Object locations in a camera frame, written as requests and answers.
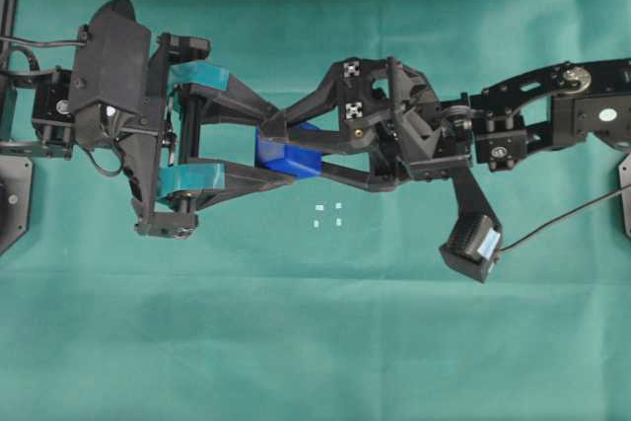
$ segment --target green table surface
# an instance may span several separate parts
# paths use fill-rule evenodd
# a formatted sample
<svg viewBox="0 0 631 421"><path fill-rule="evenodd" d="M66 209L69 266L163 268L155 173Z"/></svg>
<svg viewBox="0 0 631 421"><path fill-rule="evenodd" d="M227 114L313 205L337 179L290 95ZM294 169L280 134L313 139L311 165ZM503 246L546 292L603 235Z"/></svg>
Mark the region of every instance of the green table surface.
<svg viewBox="0 0 631 421"><path fill-rule="evenodd" d="M74 37L105 1L19 0L15 35ZM133 2L154 34L212 38L213 61L280 107L352 55L397 56L442 99L631 55L631 0ZM38 52L42 66L72 54ZM16 139L32 137L32 98ZM207 128L204 155L252 163L251 128ZM591 137L474 173L511 242L615 187L622 158ZM35 172L31 229L0 258L2 420L631 419L618 200L480 285L438 254L456 218L445 182L370 194L306 179L206 210L180 242L137 236L126 180L81 153Z"/></svg>

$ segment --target black cable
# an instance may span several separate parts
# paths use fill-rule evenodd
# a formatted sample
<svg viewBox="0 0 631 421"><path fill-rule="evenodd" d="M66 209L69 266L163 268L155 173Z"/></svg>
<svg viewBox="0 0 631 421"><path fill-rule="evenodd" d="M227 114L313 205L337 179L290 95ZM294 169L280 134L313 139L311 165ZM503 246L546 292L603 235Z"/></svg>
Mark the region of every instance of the black cable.
<svg viewBox="0 0 631 421"><path fill-rule="evenodd" d="M15 44L21 44L23 46L30 46L31 48L57 48L60 46L85 46L84 41L77 39L60 39L58 41L33 41L31 39L17 38L15 36L0 35L0 41L9 41Z"/></svg>
<svg viewBox="0 0 631 421"><path fill-rule="evenodd" d="M39 71L39 63L37 62L37 57L35 56L35 54L32 51L30 51L28 48L26 48L25 46L19 46L19 45L18 46L11 45L7 49L5 49L2 52L2 54L0 54L0 65L9 64L9 58L16 51L19 51L25 55L25 57L27 58L27 61L29 62L29 70L31 72Z"/></svg>
<svg viewBox="0 0 631 421"><path fill-rule="evenodd" d="M122 172L122 169L124 166L123 152L122 150L118 148L118 145L115 142L112 142L111 144L111 151L120 161L120 166L116 170L106 170L105 168L103 168L101 165L97 163L97 160L95 160L95 157L90 150L87 150L83 147L79 147L79 148L81 148L85 152L85 154L88 155L90 162L94 165L94 167L97 169L97 171L101 175L106 176L106 177L115 177L115 176L120 175L120 172Z"/></svg>
<svg viewBox="0 0 631 421"><path fill-rule="evenodd" d="M588 201L584 204L581 204L579 207L576 207L574 209L572 209L571 211L566 212L565 214L561 214L560 216L555 217L554 219L550 219L549 221L547 221L544 224L541 224L539 227L537 227L536 229L534 229L532 232L530 232L529 234L526 234L525 236L523 236L521 239L519 239L516 242L513 242L512 244L510 244L509 246L505 246L504 248L500 249L500 252L505 253L507 251L511 251L515 248L517 248L518 246L521 246L522 244L525 244L527 241L529 241L530 239L532 239L534 236L536 236L539 232L547 229L548 227L554 225L554 224L558 224L561 221L564 221L565 219L567 219L568 217L574 216L578 213L580 213L581 211L586 210L588 207L593 206L595 204L598 204L602 201L606 201L607 199L611 199L613 197L619 196L620 194L622 194L625 189L627 189L628 187L631 187L631 183L630 184L626 184L624 186L622 186L619 189L616 189L614 191L608 192L607 194L604 194L601 197L597 197L596 199L593 199L591 201Z"/></svg>

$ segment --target black bracket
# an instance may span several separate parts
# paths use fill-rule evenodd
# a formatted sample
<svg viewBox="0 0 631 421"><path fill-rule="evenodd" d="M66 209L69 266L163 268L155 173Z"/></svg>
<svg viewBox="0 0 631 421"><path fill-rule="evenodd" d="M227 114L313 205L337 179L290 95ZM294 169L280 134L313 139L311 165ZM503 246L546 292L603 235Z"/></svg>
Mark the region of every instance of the black bracket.
<svg viewBox="0 0 631 421"><path fill-rule="evenodd" d="M0 253L29 229L33 163L0 157Z"/></svg>
<svg viewBox="0 0 631 421"><path fill-rule="evenodd" d="M618 165L620 187L631 184L631 154L627 155ZM624 219L624 233L631 239L631 189L622 192L622 217Z"/></svg>

